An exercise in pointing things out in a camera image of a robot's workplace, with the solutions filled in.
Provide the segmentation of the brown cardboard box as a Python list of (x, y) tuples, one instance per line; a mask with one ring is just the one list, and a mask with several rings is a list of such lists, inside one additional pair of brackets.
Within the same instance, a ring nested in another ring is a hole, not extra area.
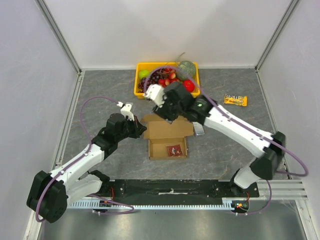
[[(167, 122), (156, 114), (147, 114), (141, 119), (147, 130), (143, 138), (148, 140), (148, 156), (155, 160), (184, 160), (188, 156), (187, 137), (194, 134), (194, 126), (182, 116), (172, 123)], [(182, 156), (168, 155), (167, 146), (180, 145)]]

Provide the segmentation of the red sachet packet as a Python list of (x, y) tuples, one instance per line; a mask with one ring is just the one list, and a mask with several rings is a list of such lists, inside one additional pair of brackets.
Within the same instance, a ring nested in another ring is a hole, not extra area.
[(167, 152), (169, 157), (180, 157), (183, 155), (179, 144), (167, 146)]

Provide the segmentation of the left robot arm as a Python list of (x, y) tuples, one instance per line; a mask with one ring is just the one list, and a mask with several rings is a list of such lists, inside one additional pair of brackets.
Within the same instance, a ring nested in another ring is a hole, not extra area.
[(38, 172), (26, 201), (36, 213), (36, 220), (54, 223), (62, 217), (68, 205), (91, 194), (106, 196), (110, 191), (106, 175), (99, 171), (93, 171), (85, 178), (82, 175), (115, 152), (119, 142), (126, 138), (138, 139), (146, 130), (136, 116), (129, 118), (113, 113), (105, 127), (76, 157), (51, 172)]

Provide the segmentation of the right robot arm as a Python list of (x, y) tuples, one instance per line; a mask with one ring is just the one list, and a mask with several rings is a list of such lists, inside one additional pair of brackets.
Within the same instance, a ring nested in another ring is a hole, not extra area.
[(162, 87), (152, 84), (144, 94), (155, 103), (153, 112), (162, 119), (173, 122), (179, 116), (190, 122), (214, 129), (245, 147), (254, 159), (232, 176), (229, 191), (242, 196), (258, 180), (272, 180), (284, 156), (286, 137), (281, 132), (272, 134), (260, 130), (227, 112), (212, 98), (203, 94), (192, 96), (178, 82)]

